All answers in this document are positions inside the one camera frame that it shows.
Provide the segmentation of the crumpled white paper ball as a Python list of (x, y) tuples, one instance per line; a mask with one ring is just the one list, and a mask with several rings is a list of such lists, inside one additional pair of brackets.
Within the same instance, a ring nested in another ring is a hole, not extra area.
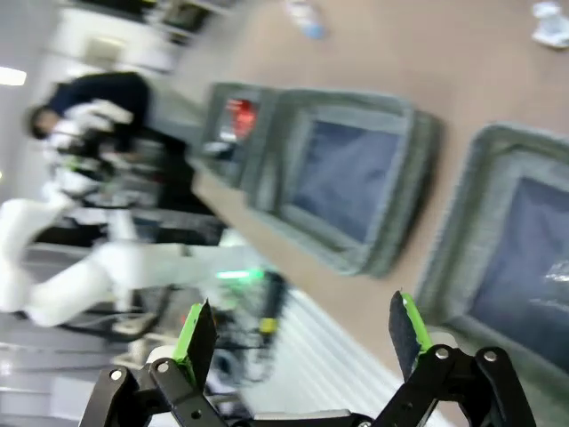
[(569, 17), (564, 15), (557, 1), (535, 3), (532, 12), (537, 20), (533, 41), (553, 49), (569, 48)]

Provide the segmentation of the crushed red soda can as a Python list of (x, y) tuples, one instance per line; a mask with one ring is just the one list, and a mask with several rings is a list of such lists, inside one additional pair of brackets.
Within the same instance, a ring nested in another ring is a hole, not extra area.
[(257, 107), (246, 99), (229, 99), (226, 110), (230, 116), (230, 129), (238, 139), (245, 138), (254, 128), (257, 118)]

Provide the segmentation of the clear bottle with blue cap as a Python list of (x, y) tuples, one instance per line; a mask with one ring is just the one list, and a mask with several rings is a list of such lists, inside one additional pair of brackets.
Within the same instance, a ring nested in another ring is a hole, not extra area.
[(293, 23), (312, 39), (325, 36), (325, 27), (317, 8), (310, 0), (284, 0), (284, 7)]

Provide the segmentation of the white counter with wooden top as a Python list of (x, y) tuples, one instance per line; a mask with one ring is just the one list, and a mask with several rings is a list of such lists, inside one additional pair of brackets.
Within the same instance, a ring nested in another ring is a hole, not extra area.
[(147, 23), (67, 6), (44, 53), (77, 68), (132, 69), (167, 75), (174, 68), (176, 47), (165, 32)]

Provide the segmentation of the person in navy top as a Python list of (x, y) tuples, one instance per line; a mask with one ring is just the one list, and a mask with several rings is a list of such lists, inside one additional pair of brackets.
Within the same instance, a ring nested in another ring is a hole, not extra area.
[(44, 140), (72, 108), (96, 100), (109, 101), (132, 114), (130, 124), (115, 128), (115, 150), (130, 152), (133, 137), (144, 127), (150, 103), (148, 84), (133, 71), (87, 74), (58, 83), (44, 104), (29, 109), (27, 134), (38, 141)]

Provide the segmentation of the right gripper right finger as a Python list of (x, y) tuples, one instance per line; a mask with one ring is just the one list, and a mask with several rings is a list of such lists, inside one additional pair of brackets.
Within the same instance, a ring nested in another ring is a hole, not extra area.
[(377, 417), (377, 427), (425, 427), (439, 402), (454, 402), (469, 427), (536, 427), (508, 353), (486, 347), (473, 356), (434, 344), (413, 298), (395, 292), (389, 334), (404, 383)]

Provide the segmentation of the grey woven fabric basket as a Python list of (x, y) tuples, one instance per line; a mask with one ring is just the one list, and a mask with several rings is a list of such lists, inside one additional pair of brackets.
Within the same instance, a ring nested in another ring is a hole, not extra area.
[(427, 324), (569, 386), (569, 138), (511, 123), (475, 135), (416, 302)]
[[(195, 160), (205, 171), (233, 189), (245, 189), (256, 166), (268, 122), (274, 111), (278, 90), (263, 85), (241, 82), (219, 82), (212, 87), (204, 126)], [(238, 139), (230, 129), (226, 110), (229, 99), (246, 99), (257, 107), (257, 118), (252, 131)]]
[(280, 93), (255, 138), (248, 206), (344, 275), (397, 262), (428, 187), (441, 121), (380, 93)]

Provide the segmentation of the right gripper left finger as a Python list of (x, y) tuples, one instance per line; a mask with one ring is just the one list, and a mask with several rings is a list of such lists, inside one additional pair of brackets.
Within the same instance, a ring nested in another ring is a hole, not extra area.
[(217, 337), (210, 304), (193, 305), (170, 356), (100, 372), (79, 427), (149, 427), (161, 414), (177, 427), (252, 427), (248, 419), (227, 423), (204, 395)]

